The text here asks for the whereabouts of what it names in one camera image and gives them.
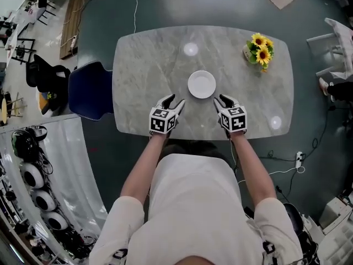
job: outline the flower vase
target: flower vase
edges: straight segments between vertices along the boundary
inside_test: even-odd
[[[244,47],[243,47],[243,53],[244,53],[244,56],[245,56],[245,58],[248,60],[249,63],[251,63],[251,64],[253,64],[253,65],[256,65],[256,64],[257,64],[256,60],[253,61],[253,62],[251,62],[250,58],[251,58],[251,56],[252,56],[252,53],[250,52],[250,49],[249,49],[249,47],[248,47],[247,45],[244,45]]]

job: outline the floor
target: floor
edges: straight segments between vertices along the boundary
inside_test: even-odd
[[[62,24],[65,19],[66,8],[68,1],[62,6],[57,7],[57,9],[50,9],[56,16],[46,14],[47,19],[41,18],[48,25],[44,25],[40,22],[34,24],[29,24],[27,30],[25,30],[20,38],[35,39],[33,49],[36,50],[36,54],[47,61],[51,66],[63,65],[67,67],[70,71],[73,71],[75,66],[77,66],[77,56],[72,56],[66,60],[60,60],[60,38],[62,31]],[[26,48],[30,47],[30,43],[25,41]],[[18,124],[18,123],[31,123],[39,122],[42,119],[41,111],[38,106],[39,92],[36,88],[27,85],[26,81],[26,64],[20,63],[16,60],[11,60],[6,71],[6,77],[3,82],[3,90],[5,92],[9,91],[11,98],[15,100],[16,95],[19,94],[23,97],[21,105],[26,105],[25,108],[20,109],[22,118],[11,117],[8,120],[8,124]],[[69,113],[68,108],[63,111],[63,113]]]
[[[83,13],[79,65],[99,60],[106,69],[112,69],[118,38],[133,33],[134,10],[135,0],[92,0]],[[332,31],[324,22],[326,17],[347,24],[334,0],[295,0],[283,10],[269,0],[138,0],[136,13],[136,31],[176,25],[218,25],[258,31],[287,43],[295,85],[291,128],[286,135],[250,143],[259,156],[273,150],[276,157],[293,159],[297,151],[312,150],[312,141],[320,137],[328,116],[321,144],[305,160],[305,173],[293,178],[288,196],[299,211],[315,219],[325,204],[341,192],[353,151],[341,127],[346,110],[327,114],[328,101],[318,88],[315,72],[328,65],[324,59],[313,57],[306,43],[308,38]],[[99,122],[82,122],[95,179],[109,210],[148,139],[117,131],[113,115],[106,115]],[[232,158],[229,142],[215,144]],[[263,163],[269,172],[294,167],[293,162],[263,159]],[[293,171],[272,177],[285,194],[292,174]],[[240,189],[243,205],[253,208],[243,183]]]

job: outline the white t-shirt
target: white t-shirt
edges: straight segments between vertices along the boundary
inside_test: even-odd
[[[90,256],[90,265],[109,264],[127,248],[126,265],[174,265],[199,256],[215,265],[260,265],[259,230],[247,222],[233,170],[222,159],[171,154],[153,177],[148,221],[132,197],[116,200]],[[284,264],[302,258],[299,240],[283,204],[261,201],[254,221]]]

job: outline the hand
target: hand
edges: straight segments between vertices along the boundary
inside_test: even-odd
[[[243,134],[247,132],[247,112],[244,106],[230,96],[220,94],[222,104],[217,98],[213,99],[219,117],[219,124],[224,128],[227,138],[229,133],[241,131]]]
[[[157,102],[157,105],[149,113],[149,133],[167,134],[168,137],[173,128],[178,124],[178,117],[183,110],[185,100],[182,99],[173,109],[169,106],[174,100],[175,94],[168,95]]]

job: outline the white plate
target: white plate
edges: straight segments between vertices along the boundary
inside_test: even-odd
[[[196,98],[205,99],[215,92],[216,80],[209,72],[196,71],[189,77],[188,88]]]

